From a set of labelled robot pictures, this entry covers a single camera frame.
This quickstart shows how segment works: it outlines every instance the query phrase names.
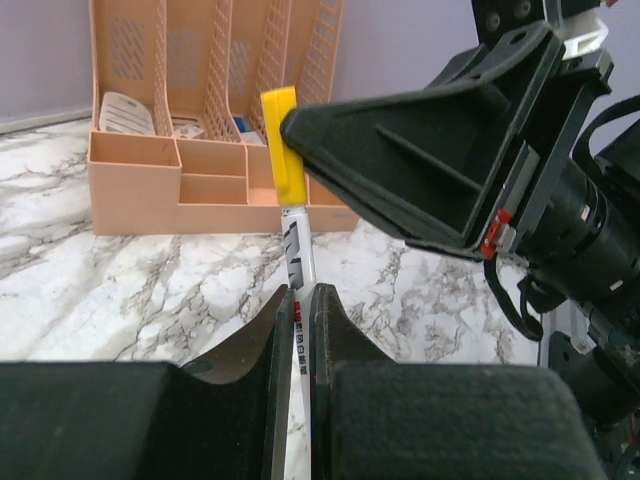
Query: yellow marker cap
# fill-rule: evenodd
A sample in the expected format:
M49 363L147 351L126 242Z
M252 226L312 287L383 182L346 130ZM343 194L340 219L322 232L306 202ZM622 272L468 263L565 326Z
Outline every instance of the yellow marker cap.
M307 183L302 158L285 145L280 135L280 125L296 106L294 87L280 88L262 94L262 111L271 155L273 181L281 207L307 203Z

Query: marble surface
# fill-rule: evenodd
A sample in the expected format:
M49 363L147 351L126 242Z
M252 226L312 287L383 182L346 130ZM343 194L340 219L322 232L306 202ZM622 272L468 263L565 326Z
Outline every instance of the marble surface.
M0 361L182 364L246 323L286 282L279 235L96 237L88 122L0 137ZM400 361L535 364L482 270L407 249L361 222L315 237L320 281ZM501 269L515 295L519 272ZM295 369L287 478L306 478Z

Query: white marble countertop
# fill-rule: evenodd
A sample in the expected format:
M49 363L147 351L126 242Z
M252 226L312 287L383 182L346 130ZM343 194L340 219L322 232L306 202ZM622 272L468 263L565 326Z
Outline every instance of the white marble countertop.
M279 235L96 237L88 122L0 137L0 361L196 357L286 283ZM319 281L400 361L535 364L478 265L407 249L361 222L315 237ZM501 271L515 295L518 272ZM305 478L299 377L287 478Z

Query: desk organizer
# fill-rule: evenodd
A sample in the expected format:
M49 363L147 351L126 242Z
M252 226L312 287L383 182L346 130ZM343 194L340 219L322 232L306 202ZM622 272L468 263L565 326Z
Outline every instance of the desk organizer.
M342 0L91 0L94 108L89 183L97 234L279 232L260 94L294 84L325 102ZM155 136L98 129L105 92L145 104ZM244 141L242 117L262 143ZM202 139L174 138L196 124ZM357 216L308 179L311 227Z

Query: gray wall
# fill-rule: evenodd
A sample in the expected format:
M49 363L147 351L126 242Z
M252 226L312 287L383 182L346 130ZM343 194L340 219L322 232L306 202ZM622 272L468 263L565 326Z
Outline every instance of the gray wall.
M0 125L91 108L89 0L0 0Z
M344 1L336 99L421 88L476 43L471 0ZM90 108L88 3L0 0L0 124ZM615 93L599 100L595 111L640 92L640 1L623 0L600 12L617 68ZM620 128L605 127L594 145L604 145Z
M597 101L591 118L640 93L640 1L622 0L599 14L610 29L615 93ZM452 56L476 44L471 0L345 0L334 98L422 88ZM593 148L605 146L633 118L603 127Z

